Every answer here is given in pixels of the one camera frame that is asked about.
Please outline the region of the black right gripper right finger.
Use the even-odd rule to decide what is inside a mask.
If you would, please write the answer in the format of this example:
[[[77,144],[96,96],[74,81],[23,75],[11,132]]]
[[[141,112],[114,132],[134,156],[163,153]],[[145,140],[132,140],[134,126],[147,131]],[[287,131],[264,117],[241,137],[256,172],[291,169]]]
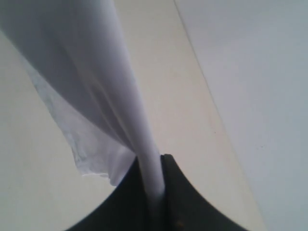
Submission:
[[[174,157],[161,156],[165,181],[166,231],[242,231],[243,227],[211,205],[189,182]]]

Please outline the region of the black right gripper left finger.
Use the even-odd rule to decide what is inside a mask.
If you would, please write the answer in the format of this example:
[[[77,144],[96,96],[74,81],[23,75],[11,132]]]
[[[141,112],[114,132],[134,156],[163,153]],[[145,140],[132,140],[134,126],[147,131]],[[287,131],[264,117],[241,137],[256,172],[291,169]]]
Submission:
[[[148,231],[149,213],[138,160],[94,211],[69,231]]]

